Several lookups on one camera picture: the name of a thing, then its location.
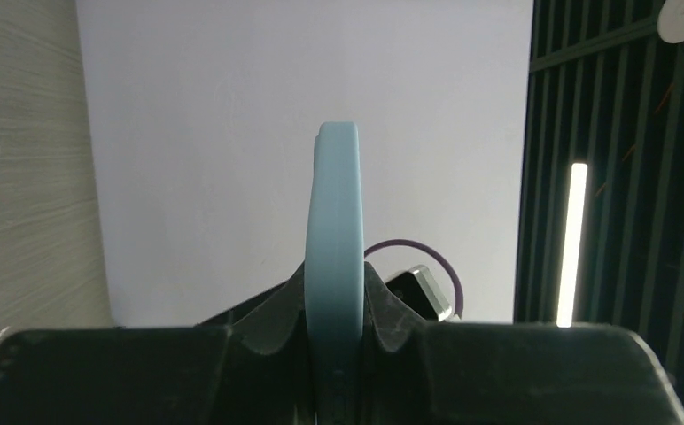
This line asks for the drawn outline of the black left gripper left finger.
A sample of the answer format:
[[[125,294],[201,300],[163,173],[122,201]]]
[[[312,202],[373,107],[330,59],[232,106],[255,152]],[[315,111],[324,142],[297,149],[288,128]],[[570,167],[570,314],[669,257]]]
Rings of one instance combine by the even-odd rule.
[[[197,325],[28,329],[0,343],[0,424],[300,424],[303,268]]]

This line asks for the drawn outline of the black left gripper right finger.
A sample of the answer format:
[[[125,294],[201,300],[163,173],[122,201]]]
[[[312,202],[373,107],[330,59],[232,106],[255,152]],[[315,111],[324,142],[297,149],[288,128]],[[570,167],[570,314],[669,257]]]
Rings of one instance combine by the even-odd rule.
[[[371,424],[684,424],[657,356],[627,329],[428,321],[364,270]]]

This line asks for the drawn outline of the phone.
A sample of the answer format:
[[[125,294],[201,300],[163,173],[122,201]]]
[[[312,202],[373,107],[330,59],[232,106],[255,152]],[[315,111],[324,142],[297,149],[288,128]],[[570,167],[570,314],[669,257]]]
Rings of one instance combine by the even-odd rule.
[[[358,128],[325,122],[315,138],[304,299],[319,424],[355,424],[364,260]]]

